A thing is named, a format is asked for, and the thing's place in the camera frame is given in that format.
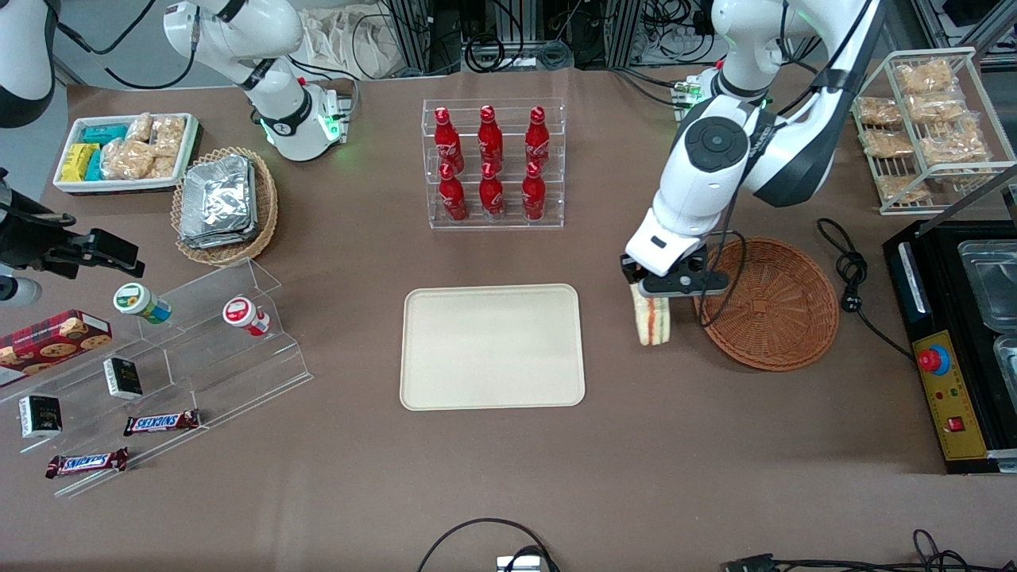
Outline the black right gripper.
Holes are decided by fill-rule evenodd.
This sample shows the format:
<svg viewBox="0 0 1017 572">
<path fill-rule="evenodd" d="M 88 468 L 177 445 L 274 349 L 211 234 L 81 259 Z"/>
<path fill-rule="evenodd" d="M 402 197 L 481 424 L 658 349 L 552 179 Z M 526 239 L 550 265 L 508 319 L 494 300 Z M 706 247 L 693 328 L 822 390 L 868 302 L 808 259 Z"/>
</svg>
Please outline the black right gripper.
<svg viewBox="0 0 1017 572">
<path fill-rule="evenodd" d="M 76 238 L 68 230 L 76 224 L 71 214 L 56 214 L 15 191 L 1 170 L 1 263 L 17 270 L 51 272 L 67 279 L 79 275 L 79 265 L 103 267 L 130 276 L 143 276 L 145 263 L 138 260 L 138 246 L 119 236 L 91 229 Z"/>
</svg>

